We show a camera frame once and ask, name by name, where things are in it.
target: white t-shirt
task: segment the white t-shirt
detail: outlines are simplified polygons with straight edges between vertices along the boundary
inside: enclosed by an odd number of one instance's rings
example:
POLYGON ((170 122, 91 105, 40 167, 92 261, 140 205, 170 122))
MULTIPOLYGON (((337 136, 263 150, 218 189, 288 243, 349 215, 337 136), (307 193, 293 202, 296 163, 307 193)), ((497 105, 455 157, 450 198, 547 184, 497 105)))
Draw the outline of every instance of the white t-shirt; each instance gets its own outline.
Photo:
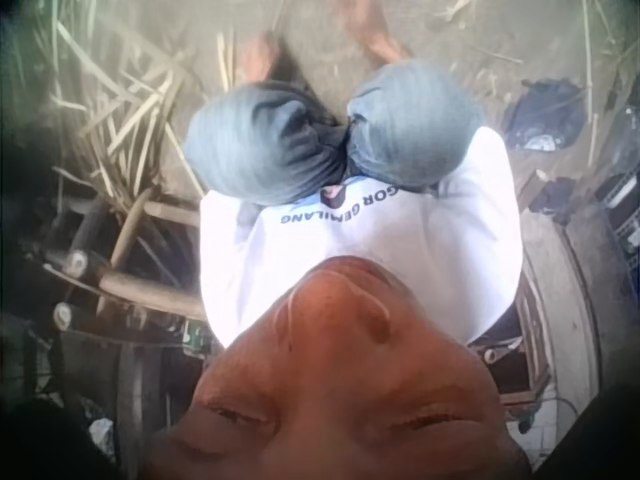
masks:
POLYGON ((509 159, 486 127, 437 194, 355 177, 322 198, 260 210, 209 192, 201 223, 202 296, 225 347, 310 269, 340 255, 394 273, 433 322, 468 344, 513 303, 522 267, 509 159))

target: bare foot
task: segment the bare foot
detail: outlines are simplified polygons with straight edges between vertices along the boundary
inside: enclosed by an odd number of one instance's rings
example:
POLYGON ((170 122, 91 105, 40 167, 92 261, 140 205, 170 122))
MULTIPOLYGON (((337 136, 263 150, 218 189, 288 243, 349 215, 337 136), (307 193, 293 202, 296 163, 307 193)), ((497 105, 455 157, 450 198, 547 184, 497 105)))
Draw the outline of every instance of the bare foot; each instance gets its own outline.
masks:
POLYGON ((280 46, 272 33, 266 32, 251 40, 240 56, 242 83, 264 82, 268 80, 278 60, 280 46))

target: man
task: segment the man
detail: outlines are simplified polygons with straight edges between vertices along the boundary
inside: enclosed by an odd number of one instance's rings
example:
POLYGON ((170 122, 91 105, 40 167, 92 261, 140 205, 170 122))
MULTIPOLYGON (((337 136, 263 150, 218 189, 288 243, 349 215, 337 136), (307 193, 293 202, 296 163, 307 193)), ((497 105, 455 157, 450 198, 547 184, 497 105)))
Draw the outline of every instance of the man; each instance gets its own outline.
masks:
POLYGON ((149 478, 529 474, 465 347, 520 276, 504 144, 450 79, 408 60, 375 1, 337 7, 388 64, 350 102, 348 129, 267 81, 268 37, 249 49, 248 83, 190 127, 187 155, 211 189, 202 295, 227 349, 149 478))

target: skin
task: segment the skin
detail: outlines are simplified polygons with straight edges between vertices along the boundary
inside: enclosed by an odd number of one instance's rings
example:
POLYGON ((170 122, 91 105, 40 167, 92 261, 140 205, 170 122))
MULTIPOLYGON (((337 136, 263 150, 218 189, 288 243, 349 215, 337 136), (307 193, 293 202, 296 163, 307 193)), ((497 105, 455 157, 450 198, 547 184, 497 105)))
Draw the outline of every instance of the skin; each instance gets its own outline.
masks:
POLYGON ((205 372, 143 478, 515 478, 495 384, 380 266, 330 259, 205 372))

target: rolled pant leg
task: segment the rolled pant leg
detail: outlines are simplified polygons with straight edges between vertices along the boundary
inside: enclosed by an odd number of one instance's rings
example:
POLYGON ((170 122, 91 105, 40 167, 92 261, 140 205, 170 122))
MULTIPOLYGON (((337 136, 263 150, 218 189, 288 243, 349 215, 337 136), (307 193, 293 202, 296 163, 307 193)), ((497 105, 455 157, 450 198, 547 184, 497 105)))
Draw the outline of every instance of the rolled pant leg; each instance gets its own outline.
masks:
POLYGON ((388 65, 349 103, 349 159, 363 174, 424 191, 455 170, 481 109, 447 74, 418 61, 388 65))
POLYGON ((346 133, 317 100, 266 82, 240 87, 200 110, 185 154, 207 188, 280 205, 340 183, 346 133))

